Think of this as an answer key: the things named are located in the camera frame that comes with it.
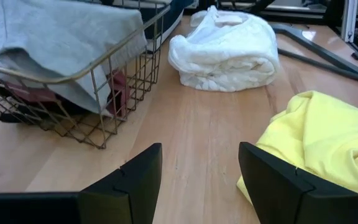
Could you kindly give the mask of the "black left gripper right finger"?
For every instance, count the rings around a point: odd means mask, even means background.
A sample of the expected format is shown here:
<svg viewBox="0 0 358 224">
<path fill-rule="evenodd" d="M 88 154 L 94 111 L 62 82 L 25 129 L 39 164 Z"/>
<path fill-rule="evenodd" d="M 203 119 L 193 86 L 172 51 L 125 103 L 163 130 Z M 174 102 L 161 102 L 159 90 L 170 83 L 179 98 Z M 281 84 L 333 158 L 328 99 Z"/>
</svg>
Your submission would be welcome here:
<svg viewBox="0 0 358 224">
<path fill-rule="evenodd" d="M 358 193 L 240 142 L 242 178 L 261 224 L 358 224 Z"/>
</svg>

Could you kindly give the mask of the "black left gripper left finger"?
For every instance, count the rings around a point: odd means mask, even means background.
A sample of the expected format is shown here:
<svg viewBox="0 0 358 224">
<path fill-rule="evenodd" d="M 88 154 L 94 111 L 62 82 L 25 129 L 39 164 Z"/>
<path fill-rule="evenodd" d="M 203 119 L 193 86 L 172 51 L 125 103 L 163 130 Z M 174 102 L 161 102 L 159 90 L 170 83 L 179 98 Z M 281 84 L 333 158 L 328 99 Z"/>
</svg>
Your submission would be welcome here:
<svg viewBox="0 0 358 224">
<path fill-rule="evenodd" d="M 157 142 L 80 192 L 81 224 L 152 224 L 161 179 Z"/>
</svg>

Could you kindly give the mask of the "yellow cloth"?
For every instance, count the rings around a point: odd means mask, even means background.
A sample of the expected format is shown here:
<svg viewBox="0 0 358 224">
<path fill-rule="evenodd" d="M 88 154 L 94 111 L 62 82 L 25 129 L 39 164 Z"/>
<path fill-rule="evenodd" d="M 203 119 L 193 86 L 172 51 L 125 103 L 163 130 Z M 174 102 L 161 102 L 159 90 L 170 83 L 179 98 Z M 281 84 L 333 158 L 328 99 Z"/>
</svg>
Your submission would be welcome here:
<svg viewBox="0 0 358 224">
<path fill-rule="evenodd" d="M 293 96 L 255 144 L 358 193 L 358 108 L 318 91 Z"/>
</svg>

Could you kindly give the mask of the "grey-green cloth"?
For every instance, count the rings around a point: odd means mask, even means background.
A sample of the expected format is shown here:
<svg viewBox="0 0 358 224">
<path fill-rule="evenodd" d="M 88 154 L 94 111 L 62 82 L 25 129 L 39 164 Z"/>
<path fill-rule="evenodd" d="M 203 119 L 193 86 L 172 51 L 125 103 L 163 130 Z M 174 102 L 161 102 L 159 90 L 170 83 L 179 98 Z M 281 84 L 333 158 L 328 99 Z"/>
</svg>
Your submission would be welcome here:
<svg viewBox="0 0 358 224">
<path fill-rule="evenodd" d="M 61 59 L 56 56 L 48 56 L 36 62 L 25 51 L 15 49 L 0 55 L 0 67 L 18 70 L 37 78 L 62 78 L 79 72 L 85 65 L 74 59 Z M 93 74 L 87 73 L 79 79 L 61 84 L 49 84 L 48 87 L 86 110 L 98 113 L 99 109 L 102 109 L 103 114 L 107 114 L 104 107 L 108 102 L 111 88 L 106 83 L 104 71 L 100 66 L 95 68 Z"/>
</svg>

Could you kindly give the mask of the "black sock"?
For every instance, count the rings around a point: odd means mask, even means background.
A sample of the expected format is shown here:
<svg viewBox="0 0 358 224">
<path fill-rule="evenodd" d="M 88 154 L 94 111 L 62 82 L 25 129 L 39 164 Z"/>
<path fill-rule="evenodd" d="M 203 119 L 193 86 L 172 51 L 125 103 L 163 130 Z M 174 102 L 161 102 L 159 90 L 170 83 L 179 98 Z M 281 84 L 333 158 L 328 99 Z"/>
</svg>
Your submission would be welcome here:
<svg viewBox="0 0 358 224">
<path fill-rule="evenodd" d="M 87 113 L 88 110 L 68 101 L 60 96 L 52 95 L 55 98 L 52 100 L 41 98 L 40 100 L 29 101 L 23 97 L 16 98 L 11 93 L 3 93 L 4 97 L 13 97 L 16 101 L 22 100 L 25 105 L 18 105 L 17 112 L 8 112 L 0 115 L 0 121 L 3 123 L 25 123 L 28 125 L 39 124 L 40 121 L 35 119 L 38 116 L 40 119 L 47 119 L 50 116 L 44 110 L 50 113 L 59 114 L 65 116 L 63 110 L 70 116 L 81 115 Z"/>
</svg>

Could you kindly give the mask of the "white fluffy towel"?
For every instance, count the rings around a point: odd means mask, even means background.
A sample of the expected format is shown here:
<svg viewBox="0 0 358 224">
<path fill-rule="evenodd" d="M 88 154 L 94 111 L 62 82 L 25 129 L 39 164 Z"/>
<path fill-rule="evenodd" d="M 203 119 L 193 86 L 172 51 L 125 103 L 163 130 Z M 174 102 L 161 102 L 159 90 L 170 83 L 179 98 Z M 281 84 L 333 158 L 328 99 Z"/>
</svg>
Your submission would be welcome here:
<svg viewBox="0 0 358 224">
<path fill-rule="evenodd" d="M 190 27 L 169 43 L 168 62 L 182 85 L 242 91 L 270 84 L 281 69 L 276 35 L 258 16 L 211 6 L 193 14 Z"/>
</svg>

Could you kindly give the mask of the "light grey cloth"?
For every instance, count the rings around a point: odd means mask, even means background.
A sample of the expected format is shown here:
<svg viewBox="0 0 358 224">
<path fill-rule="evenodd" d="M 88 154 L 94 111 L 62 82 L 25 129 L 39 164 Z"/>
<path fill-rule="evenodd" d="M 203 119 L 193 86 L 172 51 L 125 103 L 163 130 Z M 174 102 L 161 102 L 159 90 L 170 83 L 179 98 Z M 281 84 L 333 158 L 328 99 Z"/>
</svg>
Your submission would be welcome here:
<svg viewBox="0 0 358 224">
<path fill-rule="evenodd" d="M 143 25 L 136 9 L 72 0 L 0 0 L 0 67 L 70 77 Z"/>
</svg>

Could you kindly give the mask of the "grey clothes hanger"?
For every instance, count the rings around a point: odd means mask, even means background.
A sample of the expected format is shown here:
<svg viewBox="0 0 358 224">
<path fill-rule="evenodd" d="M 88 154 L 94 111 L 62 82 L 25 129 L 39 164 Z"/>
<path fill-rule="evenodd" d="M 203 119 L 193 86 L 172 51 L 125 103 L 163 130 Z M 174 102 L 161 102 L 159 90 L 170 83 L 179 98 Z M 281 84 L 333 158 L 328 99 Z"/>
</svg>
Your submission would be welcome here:
<svg viewBox="0 0 358 224">
<path fill-rule="evenodd" d="M 273 24 L 272 29 L 276 34 L 281 34 L 290 38 L 291 40 L 300 44 L 302 47 L 306 48 L 307 50 L 313 52 L 325 61 L 329 62 L 329 64 L 322 63 L 283 49 L 278 49 L 279 54 L 295 60 L 299 60 L 314 67 L 318 67 L 323 70 L 336 73 L 340 76 L 358 81 L 358 66 L 348 62 L 347 60 L 344 60 L 342 57 L 330 52 L 329 50 L 312 42 L 311 40 L 308 40 L 306 37 L 303 36 L 302 30 L 284 24 Z"/>
</svg>

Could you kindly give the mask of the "silver aluminium post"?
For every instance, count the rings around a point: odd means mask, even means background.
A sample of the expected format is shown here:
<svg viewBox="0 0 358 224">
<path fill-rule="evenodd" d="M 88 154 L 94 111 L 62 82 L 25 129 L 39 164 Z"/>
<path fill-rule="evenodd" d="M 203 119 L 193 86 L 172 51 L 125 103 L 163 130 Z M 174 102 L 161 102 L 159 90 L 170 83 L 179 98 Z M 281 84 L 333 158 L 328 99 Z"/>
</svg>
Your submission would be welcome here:
<svg viewBox="0 0 358 224">
<path fill-rule="evenodd" d="M 341 39 L 353 43 L 356 29 L 358 0 L 344 0 L 344 9 L 341 26 Z"/>
</svg>

